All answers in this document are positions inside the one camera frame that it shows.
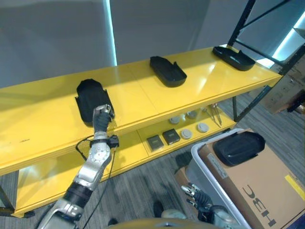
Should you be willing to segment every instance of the yellow metal shelving unit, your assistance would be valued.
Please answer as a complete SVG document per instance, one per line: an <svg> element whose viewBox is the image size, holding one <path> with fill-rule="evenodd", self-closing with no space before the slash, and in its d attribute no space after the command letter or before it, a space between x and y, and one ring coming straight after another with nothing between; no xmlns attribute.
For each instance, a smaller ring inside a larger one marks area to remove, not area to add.
<svg viewBox="0 0 305 229"><path fill-rule="evenodd" d="M235 124L220 111L219 128L198 112L197 120L185 119L174 127L178 132L191 129L190 140L151 152L146 138L173 128L168 118L264 85L272 87L281 78L258 64L246 72L236 70L214 56L211 48L166 58L177 61L187 74L183 85L164 86L145 60L0 89L0 175L20 170L14 216L22 217L63 195L83 164L74 148L93 129L83 123L75 102L82 80L99 81L115 109L109 126L109 134L120 139L115 176ZM207 133L196 131L199 121L210 126Z"/></svg>

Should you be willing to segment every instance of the gray puck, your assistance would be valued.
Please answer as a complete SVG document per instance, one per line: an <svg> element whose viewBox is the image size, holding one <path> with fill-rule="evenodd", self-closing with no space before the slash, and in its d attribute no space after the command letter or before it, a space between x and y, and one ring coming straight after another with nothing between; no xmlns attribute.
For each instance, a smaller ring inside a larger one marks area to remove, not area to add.
<svg viewBox="0 0 305 229"><path fill-rule="evenodd" d="M197 130L201 133L205 133L209 130L209 126L205 123L198 123Z"/></svg>
<svg viewBox="0 0 305 229"><path fill-rule="evenodd" d="M179 116L176 116L176 117L172 117L169 119L170 123L171 124L178 124L179 121L180 121L180 117Z"/></svg>
<svg viewBox="0 0 305 229"><path fill-rule="evenodd" d="M192 137L192 135L193 135L192 132L188 129L183 129L181 131L181 137L183 139L190 139Z"/></svg>
<svg viewBox="0 0 305 229"><path fill-rule="evenodd" d="M197 116L197 112L196 111L189 111L189 112L186 113L186 115L188 116L188 118L194 119Z"/></svg>

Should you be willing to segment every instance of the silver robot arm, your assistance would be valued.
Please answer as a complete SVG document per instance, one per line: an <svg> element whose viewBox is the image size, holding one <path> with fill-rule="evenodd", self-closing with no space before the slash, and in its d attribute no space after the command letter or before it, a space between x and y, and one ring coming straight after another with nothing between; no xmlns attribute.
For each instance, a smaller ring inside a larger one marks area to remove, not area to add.
<svg viewBox="0 0 305 229"><path fill-rule="evenodd" d="M90 142L89 156L75 176L65 195L46 213L38 229L77 229L83 209L102 178L104 169L111 161L110 148L117 147L117 136L107 136L107 127L114 117L111 106L94 109L94 138Z"/></svg>
<svg viewBox="0 0 305 229"><path fill-rule="evenodd" d="M200 190L197 185L189 183L189 186L181 186L181 189L195 201L187 199L198 210L198 219L211 223L218 228L225 229L246 229L228 214L225 207L214 205L211 198Z"/></svg>

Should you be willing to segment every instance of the yellow label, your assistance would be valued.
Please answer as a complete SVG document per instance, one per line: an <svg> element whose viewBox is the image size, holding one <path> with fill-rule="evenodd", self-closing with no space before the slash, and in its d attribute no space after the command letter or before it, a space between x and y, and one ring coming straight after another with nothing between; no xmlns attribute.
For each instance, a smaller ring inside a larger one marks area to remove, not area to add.
<svg viewBox="0 0 305 229"><path fill-rule="evenodd" d="M304 190L293 180L290 175L285 176L286 181L294 188L294 190L300 195L300 197L305 200L305 192Z"/></svg>

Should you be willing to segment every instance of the black cable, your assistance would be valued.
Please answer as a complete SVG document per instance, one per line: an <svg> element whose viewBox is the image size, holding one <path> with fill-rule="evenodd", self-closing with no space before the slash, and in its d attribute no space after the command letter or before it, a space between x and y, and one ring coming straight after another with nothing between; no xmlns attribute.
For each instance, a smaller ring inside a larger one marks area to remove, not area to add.
<svg viewBox="0 0 305 229"><path fill-rule="evenodd" d="M110 172L109 172L109 175L108 175L108 179L107 179L107 181L106 181L107 183L106 183L106 185L105 185L105 188L104 188L104 190L103 190L103 192L102 192L102 194L101 194L101 196L100 196L99 201L97 202L96 206L94 207L92 213L90 214L89 218L87 219L87 221L86 221L86 223L85 223L85 225L83 226L82 229L85 229L85 228L86 228L87 224L89 223L91 217L92 217L93 214L95 213L97 207L99 206L99 204L100 204L100 202L101 202L101 200L102 200L102 198L103 198L103 196L104 196L104 194L105 194L105 191L106 191L106 189L107 189L107 186L108 186L108 183L109 183L109 179L110 179L110 176L111 176L112 168L113 168L115 152L116 152L116 148L115 148L115 150L114 150L114 152L113 152L113 160L112 160L112 163L111 163L111 168L110 168Z"/></svg>
<svg viewBox="0 0 305 229"><path fill-rule="evenodd" d="M80 155L82 156L82 158L84 158L84 160L86 161L87 160L87 157L82 153L82 151L80 151L80 149L78 148L78 146L80 145L80 143L84 142L84 141L90 141L88 138L89 137L93 137L94 135L90 135L86 138L84 138L83 140L79 141L76 146L75 146L75 149L77 150L77 152L80 153Z"/></svg>

